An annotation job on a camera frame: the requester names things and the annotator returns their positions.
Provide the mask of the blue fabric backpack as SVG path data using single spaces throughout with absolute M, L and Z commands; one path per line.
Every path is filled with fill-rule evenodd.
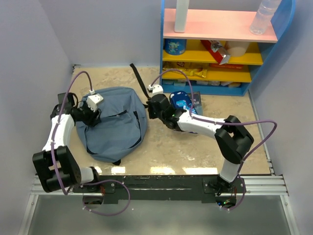
M 78 137 L 92 158 L 120 165 L 122 158 L 133 152 L 145 137 L 148 127 L 146 105 L 129 87 L 91 89 L 82 100 L 91 93 L 103 97 L 98 106 L 101 122 L 95 127 L 77 122 Z

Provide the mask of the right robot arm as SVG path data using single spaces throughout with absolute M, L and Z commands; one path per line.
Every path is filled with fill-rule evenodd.
M 254 138 L 237 117 L 223 119 L 190 114 L 185 109 L 174 108 L 164 94 L 156 94 L 148 99 L 147 108 L 150 119 L 160 119 L 169 129 L 214 139 L 224 157 L 224 163 L 210 187 L 223 192 L 230 192 L 235 187 L 242 160 L 254 143 Z

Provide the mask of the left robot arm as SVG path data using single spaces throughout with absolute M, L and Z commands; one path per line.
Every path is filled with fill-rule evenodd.
M 48 140 L 42 151 L 32 157 L 42 188 L 45 192 L 53 192 L 84 184 L 90 192 L 96 192 L 101 188 L 101 180 L 95 168 L 80 168 L 68 145 L 77 122 L 87 127 L 100 123 L 101 110 L 98 106 L 103 97 L 91 93 L 78 101 L 76 94 L 62 93 L 58 95 L 58 101 L 50 115 Z

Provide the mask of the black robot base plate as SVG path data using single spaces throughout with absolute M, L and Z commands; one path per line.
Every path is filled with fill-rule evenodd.
M 246 192 L 241 179 L 235 179 L 229 190 L 215 190 L 210 183 L 217 175 L 103 175 L 102 184 L 106 204 L 118 200 L 201 201 L 219 204 L 231 193 Z

